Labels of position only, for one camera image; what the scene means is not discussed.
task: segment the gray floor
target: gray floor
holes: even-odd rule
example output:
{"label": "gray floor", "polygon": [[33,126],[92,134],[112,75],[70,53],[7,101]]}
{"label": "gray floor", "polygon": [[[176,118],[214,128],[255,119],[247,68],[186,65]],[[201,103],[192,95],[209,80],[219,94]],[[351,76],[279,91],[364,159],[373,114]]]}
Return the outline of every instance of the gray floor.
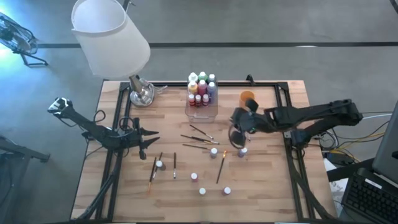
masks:
{"label": "gray floor", "polygon": [[[76,43],[70,32],[72,0],[3,0],[0,11],[32,29],[40,43]],[[134,1],[129,15],[149,42],[364,42],[397,41],[398,15],[388,0]],[[25,67],[0,46],[0,134],[51,153],[32,161],[19,195],[15,223],[69,219],[86,143],[46,112],[56,96],[73,100],[87,117],[102,80],[91,76],[80,49],[40,49],[47,68]],[[312,105],[351,98],[361,111],[390,111],[398,100],[397,47],[153,49],[141,75],[181,80],[192,71],[225,80],[247,74],[261,80],[305,80]],[[337,128],[341,136],[370,133],[388,118]],[[379,141],[357,144],[360,159]]]}

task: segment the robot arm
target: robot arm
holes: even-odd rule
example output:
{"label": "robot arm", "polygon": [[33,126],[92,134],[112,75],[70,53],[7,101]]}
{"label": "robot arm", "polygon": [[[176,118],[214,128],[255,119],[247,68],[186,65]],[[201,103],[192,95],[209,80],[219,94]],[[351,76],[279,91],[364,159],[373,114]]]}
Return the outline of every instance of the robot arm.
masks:
{"label": "robot arm", "polygon": [[339,100],[306,108],[281,106],[265,109],[264,114],[256,113],[258,104],[254,100],[247,100],[246,106],[250,111],[236,108],[230,118],[232,126],[229,132],[229,140],[238,149],[244,147],[246,133],[254,134],[257,131],[264,133],[285,132],[296,128],[304,121],[317,120],[305,129],[295,129],[290,132],[292,145],[294,147],[305,147],[311,138],[317,134],[339,125],[357,125],[363,118],[351,100]]}
{"label": "robot arm", "polygon": [[66,98],[55,99],[47,111],[61,121],[62,119],[72,120],[77,125],[87,130],[87,133],[83,133],[84,137],[90,133],[93,138],[95,138],[104,146],[104,148],[108,150],[118,151],[127,147],[139,146],[139,155],[141,159],[146,159],[144,150],[160,138],[156,137],[144,141],[142,136],[158,134],[159,132],[147,131],[144,128],[141,128],[139,125],[139,118],[134,118],[132,120],[133,128],[131,130],[129,130],[126,134],[120,135],[111,128],[97,125],[95,121],[90,121],[81,114],[77,113],[73,108],[72,102]]}

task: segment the white lampshade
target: white lampshade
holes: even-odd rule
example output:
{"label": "white lampshade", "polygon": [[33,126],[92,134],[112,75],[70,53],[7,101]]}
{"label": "white lampshade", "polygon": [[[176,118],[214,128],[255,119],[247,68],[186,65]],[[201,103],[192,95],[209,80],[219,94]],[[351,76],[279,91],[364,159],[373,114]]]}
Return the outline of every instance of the white lampshade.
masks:
{"label": "white lampshade", "polygon": [[148,42],[116,0],[78,0],[72,24],[93,75],[129,77],[149,60]]}

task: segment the keyboard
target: keyboard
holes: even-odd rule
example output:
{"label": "keyboard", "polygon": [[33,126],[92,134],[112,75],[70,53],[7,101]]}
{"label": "keyboard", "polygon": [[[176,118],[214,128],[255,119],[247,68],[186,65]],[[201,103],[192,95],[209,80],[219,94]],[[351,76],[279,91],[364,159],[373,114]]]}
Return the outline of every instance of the keyboard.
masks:
{"label": "keyboard", "polygon": [[398,224],[398,189],[364,168],[349,178],[341,203],[374,223]]}

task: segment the small paint bottle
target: small paint bottle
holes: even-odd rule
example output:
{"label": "small paint bottle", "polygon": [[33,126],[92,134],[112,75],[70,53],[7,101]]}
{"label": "small paint bottle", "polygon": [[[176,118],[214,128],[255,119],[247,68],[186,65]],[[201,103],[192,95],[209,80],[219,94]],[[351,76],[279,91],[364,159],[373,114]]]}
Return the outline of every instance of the small paint bottle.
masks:
{"label": "small paint bottle", "polygon": [[239,156],[240,158],[242,158],[242,157],[244,157],[244,155],[246,155],[246,153],[248,153],[248,149],[247,149],[247,148],[240,149],[240,150],[238,151],[238,156]]}
{"label": "small paint bottle", "polygon": [[194,94],[194,95],[198,94],[198,84],[195,83],[194,81],[191,81],[188,84],[188,91],[189,94]]}
{"label": "small paint bottle", "polygon": [[191,174],[191,179],[192,179],[192,182],[198,182],[198,174],[192,173]]}
{"label": "small paint bottle", "polygon": [[209,83],[207,86],[207,95],[209,95],[209,103],[212,104],[216,100],[217,86],[214,82]]}
{"label": "small paint bottle", "polygon": [[199,194],[200,195],[205,195],[206,194],[206,189],[204,189],[203,187],[201,189],[199,189]]}
{"label": "small paint bottle", "polygon": [[189,94],[188,95],[188,102],[190,106],[195,106],[195,95],[194,94]]}
{"label": "small paint bottle", "polygon": [[210,74],[209,77],[207,78],[207,82],[211,83],[211,82],[216,82],[216,76],[214,74]]}
{"label": "small paint bottle", "polygon": [[216,148],[213,148],[213,149],[211,149],[210,150],[210,157],[212,158],[212,159],[216,159],[216,157],[217,157],[217,149]]}
{"label": "small paint bottle", "polygon": [[156,161],[156,167],[160,170],[166,170],[166,165],[162,161]]}
{"label": "small paint bottle", "polygon": [[225,187],[221,193],[223,195],[229,195],[231,193],[231,189],[229,187]]}
{"label": "small paint bottle", "polygon": [[207,84],[206,81],[200,80],[198,84],[198,94],[203,96],[207,92]]}
{"label": "small paint bottle", "polygon": [[199,75],[198,75],[198,80],[199,80],[199,82],[200,82],[200,80],[207,81],[206,73],[205,72],[200,72]]}
{"label": "small paint bottle", "polygon": [[203,94],[203,97],[201,99],[201,104],[203,106],[208,106],[209,105],[209,95]]}
{"label": "small paint bottle", "polygon": [[195,74],[195,72],[192,72],[189,76],[188,76],[188,82],[198,82],[198,75]]}
{"label": "small paint bottle", "polygon": [[200,95],[196,95],[196,96],[195,96],[195,102],[196,102],[196,105],[197,105],[197,106],[200,106],[200,105],[201,105],[201,97],[200,97]]}

